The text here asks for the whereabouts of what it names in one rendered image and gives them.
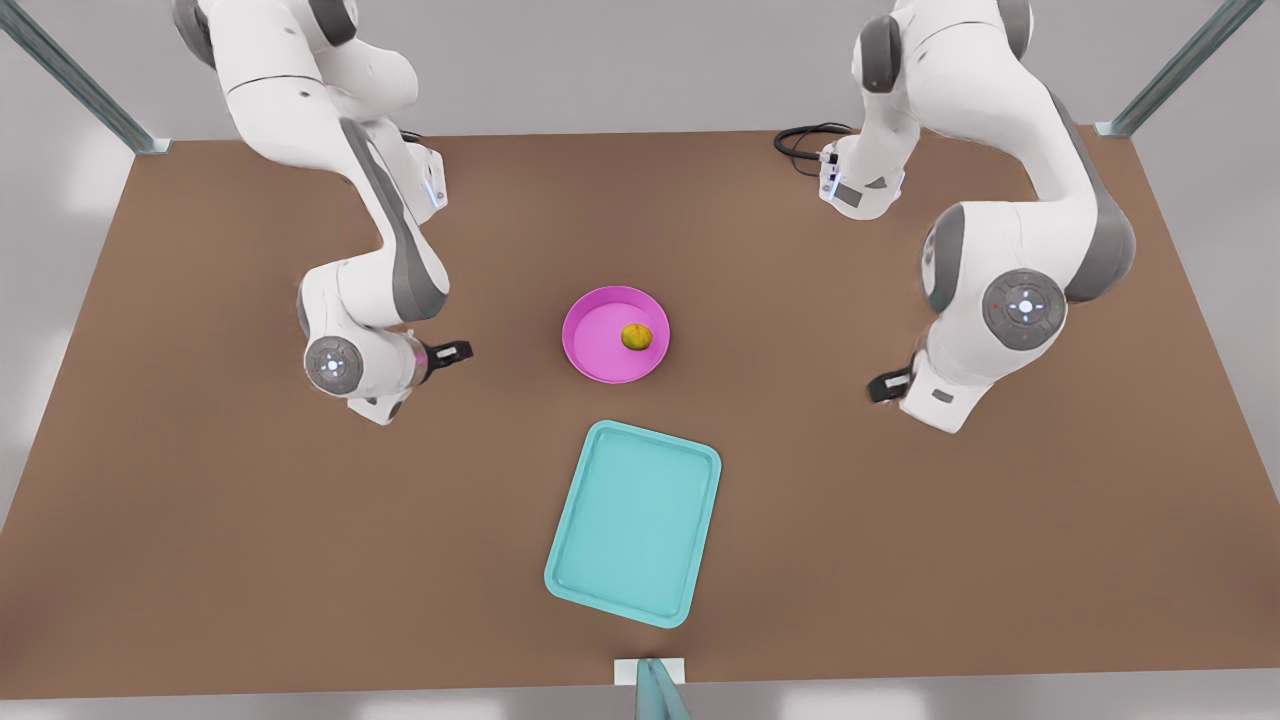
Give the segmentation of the silver frame post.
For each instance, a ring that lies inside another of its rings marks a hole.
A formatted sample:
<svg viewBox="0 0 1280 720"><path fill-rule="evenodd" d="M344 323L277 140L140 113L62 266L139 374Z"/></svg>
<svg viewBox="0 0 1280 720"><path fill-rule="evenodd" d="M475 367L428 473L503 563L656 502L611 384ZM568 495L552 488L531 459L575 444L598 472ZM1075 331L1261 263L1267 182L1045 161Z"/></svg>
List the silver frame post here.
<svg viewBox="0 0 1280 720"><path fill-rule="evenodd" d="M635 688L634 720L692 720L680 687L685 659L616 659L616 685Z"/></svg>
<svg viewBox="0 0 1280 720"><path fill-rule="evenodd" d="M0 0L0 29L136 155L170 151L147 132L17 0Z"/></svg>
<svg viewBox="0 0 1280 720"><path fill-rule="evenodd" d="M1094 123L1101 138L1130 138L1266 0L1222 0L1152 79L1108 122Z"/></svg>

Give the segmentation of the teal rectangular tray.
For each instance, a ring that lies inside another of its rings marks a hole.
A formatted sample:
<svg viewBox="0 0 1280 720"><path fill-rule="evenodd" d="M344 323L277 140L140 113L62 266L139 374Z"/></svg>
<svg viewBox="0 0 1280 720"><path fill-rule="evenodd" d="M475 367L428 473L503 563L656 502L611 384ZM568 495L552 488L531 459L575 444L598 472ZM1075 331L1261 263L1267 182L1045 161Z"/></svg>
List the teal rectangular tray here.
<svg viewBox="0 0 1280 720"><path fill-rule="evenodd" d="M708 445L621 421L593 424L552 541L547 589L650 626L684 624L721 471Z"/></svg>

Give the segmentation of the pink round plate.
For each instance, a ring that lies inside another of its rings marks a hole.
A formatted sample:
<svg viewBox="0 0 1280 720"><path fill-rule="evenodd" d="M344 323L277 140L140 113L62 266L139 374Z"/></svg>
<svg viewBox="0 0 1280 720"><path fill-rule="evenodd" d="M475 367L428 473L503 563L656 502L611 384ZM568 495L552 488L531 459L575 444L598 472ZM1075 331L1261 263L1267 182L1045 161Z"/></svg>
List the pink round plate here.
<svg viewBox="0 0 1280 720"><path fill-rule="evenodd" d="M625 329L641 325L652 340L645 348L630 348ZM567 311L561 343L564 356L586 378L605 384L626 384L654 372L671 342L666 310L646 292L628 286L607 286L586 292Z"/></svg>

